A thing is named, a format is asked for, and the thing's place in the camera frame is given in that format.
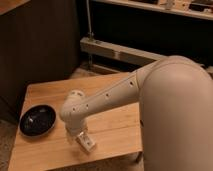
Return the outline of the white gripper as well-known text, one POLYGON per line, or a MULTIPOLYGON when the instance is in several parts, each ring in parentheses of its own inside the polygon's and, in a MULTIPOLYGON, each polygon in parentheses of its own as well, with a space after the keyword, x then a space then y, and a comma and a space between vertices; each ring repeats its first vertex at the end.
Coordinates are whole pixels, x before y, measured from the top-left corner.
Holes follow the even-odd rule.
POLYGON ((87 129, 86 120, 68 122, 66 124, 66 129, 71 136, 77 136, 87 129))

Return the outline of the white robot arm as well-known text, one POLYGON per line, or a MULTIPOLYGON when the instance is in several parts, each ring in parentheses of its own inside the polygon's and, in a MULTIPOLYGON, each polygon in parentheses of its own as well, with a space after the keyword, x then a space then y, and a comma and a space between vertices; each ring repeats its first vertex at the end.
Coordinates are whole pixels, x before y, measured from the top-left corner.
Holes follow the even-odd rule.
POLYGON ((144 171, 213 171, 213 78, 194 61, 155 61, 87 97, 72 91, 60 112, 72 135, 85 118, 137 102, 144 171))

